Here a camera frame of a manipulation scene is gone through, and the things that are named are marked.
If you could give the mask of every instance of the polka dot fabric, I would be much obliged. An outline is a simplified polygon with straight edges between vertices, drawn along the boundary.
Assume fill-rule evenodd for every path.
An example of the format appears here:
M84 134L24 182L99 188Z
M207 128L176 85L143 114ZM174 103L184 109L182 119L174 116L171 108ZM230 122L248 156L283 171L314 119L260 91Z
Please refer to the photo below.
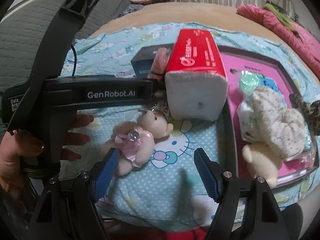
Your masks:
M255 37L247 33L229 32L198 23L167 23L124 29L116 33L101 34L97 38L79 40L75 45L78 56L76 75L111 74L132 77L131 59L142 48L174 43L181 28L209 30L218 45L245 49L275 58L281 62L298 85L307 102L320 99L316 85L301 62L282 44ZM62 76L70 76L73 54L66 57ZM81 160L62 161L60 179L74 178L90 170L103 159L101 148L110 139L115 124L135 121L141 106L91 109L95 120L75 131L90 135L91 142L71 147L81 154ZM225 142L223 118L216 122L200 120L172 121L173 133L156 143L150 160L141 168L123 177L114 177L104 198L96 204L98 212L131 224L153 226L165 231L187 231L210 225L217 204L207 196L193 163L194 149L202 147L212 161L223 166ZM281 208L288 206L311 192L320 180L316 171L300 183L274 190ZM244 201L238 205L236 221L241 221Z

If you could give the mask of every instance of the screw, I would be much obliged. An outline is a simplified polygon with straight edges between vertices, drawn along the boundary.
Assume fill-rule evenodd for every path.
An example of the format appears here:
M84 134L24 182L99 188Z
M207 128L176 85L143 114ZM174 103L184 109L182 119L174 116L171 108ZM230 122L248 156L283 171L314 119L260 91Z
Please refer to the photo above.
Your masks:
M89 176L90 176L90 172L88 172L88 171L84 171L81 173L81 178L83 178L83 179L86 179Z
M232 177L232 173L230 171L225 171L223 173L223 176L225 176L226 178L231 178Z
M260 182L260 183L264 183L266 180L264 179L264 177L257 177L257 181Z
M55 184L57 182L57 178L53 177L49 179L50 184Z

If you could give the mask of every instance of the pink blanket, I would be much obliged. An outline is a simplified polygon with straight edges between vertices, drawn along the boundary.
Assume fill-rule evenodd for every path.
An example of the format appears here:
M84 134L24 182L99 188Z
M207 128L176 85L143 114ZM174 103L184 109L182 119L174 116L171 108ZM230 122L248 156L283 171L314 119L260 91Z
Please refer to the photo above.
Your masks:
M316 74L317 78L320 79L320 44L303 27L298 24L293 25L299 32L301 38L299 39L292 31L283 26L270 11L252 4L247 4L239 6L237 13L273 31L300 56L307 66Z

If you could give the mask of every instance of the human hand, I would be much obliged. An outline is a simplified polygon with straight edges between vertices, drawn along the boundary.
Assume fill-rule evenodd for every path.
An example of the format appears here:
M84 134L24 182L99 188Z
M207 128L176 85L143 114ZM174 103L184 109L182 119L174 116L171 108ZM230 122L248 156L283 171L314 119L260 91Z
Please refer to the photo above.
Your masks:
M93 122L93 116L77 114L70 129L84 127ZM68 132L64 145L84 145L90 141L90 137L81 133ZM14 132L14 135L6 132L0 144L0 184L8 191L10 185L23 189L24 183L20 175L20 156L34 157L42 153L45 145L34 138L27 131ZM74 161L81 159L81 155L67 148L61 151L61 160Z

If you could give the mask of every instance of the red packaging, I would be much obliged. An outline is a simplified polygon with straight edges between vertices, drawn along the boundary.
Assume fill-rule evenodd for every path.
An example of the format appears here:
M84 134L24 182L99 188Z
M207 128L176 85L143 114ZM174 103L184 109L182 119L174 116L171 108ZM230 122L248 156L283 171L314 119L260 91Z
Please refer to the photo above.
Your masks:
M209 31L180 30L165 83L174 119L216 120L226 101L228 82L220 52Z
M180 30L166 71L208 72L226 78L220 52L211 33L199 29Z

